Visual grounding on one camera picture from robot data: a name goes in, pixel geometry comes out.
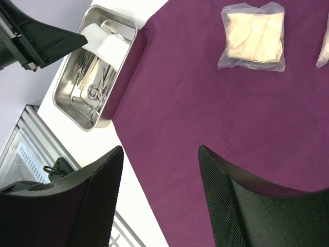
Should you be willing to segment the white gauze pad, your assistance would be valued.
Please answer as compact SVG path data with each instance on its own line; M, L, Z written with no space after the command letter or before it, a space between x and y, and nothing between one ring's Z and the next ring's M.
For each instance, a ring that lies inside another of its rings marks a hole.
M82 31L88 43L82 48L93 53L115 71L121 67L130 47L120 34L105 31L95 23L89 24Z

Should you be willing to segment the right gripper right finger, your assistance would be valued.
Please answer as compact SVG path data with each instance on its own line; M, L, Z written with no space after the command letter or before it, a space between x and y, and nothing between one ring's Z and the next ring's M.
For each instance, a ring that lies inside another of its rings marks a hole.
M198 149L216 246L328 246L328 190L272 183Z

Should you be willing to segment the steel forceps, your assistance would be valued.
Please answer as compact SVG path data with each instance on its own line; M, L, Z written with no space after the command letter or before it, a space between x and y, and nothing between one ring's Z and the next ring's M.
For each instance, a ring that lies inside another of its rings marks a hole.
M96 121L98 114L99 114L99 110L101 108L101 105L98 106L93 106L91 104L87 105L85 107L85 114L86 116L91 120L91 121Z
M109 76L111 75L111 67L108 66L103 69L101 79L98 84L92 84L87 89L87 96L90 100L102 103L105 100L106 90L108 88Z

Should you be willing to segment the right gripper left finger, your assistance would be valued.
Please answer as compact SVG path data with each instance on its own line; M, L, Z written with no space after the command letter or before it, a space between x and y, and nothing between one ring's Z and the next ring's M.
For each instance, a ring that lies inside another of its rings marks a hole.
M93 163L43 184L1 189L1 246L108 246L124 153L116 146Z

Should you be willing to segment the gauze packet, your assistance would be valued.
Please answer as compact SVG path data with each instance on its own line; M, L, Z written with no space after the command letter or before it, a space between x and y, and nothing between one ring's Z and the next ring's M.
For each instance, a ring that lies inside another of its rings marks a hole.
M270 2L257 8L247 3L225 6L221 17L226 45L217 67L283 72L285 9Z
M329 35L329 21L327 21L326 32L324 34L323 43L321 47L321 51L316 62L316 67L321 68L328 63L329 51L328 51L328 35Z

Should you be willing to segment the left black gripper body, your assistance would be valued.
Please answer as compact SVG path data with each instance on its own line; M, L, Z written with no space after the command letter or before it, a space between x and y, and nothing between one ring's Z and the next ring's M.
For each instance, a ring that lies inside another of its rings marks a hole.
M1 70L18 62L35 72L87 43L81 34L39 22L11 1L1 1Z

